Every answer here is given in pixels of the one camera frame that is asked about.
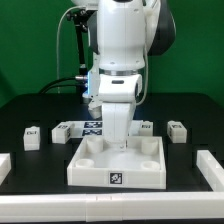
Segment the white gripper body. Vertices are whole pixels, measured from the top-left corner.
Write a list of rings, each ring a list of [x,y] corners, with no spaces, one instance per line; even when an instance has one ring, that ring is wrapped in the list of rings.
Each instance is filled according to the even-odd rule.
[[[124,145],[133,120],[136,97],[142,89],[140,74],[100,75],[103,135],[108,143]]]

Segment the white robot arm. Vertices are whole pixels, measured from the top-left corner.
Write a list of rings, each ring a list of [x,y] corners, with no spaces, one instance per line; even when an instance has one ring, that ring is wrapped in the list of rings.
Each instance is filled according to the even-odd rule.
[[[71,0],[91,14],[89,46],[94,52],[88,87],[89,112],[103,121],[104,140],[126,146],[137,96],[144,97],[150,56],[165,53],[176,36],[168,0]]]

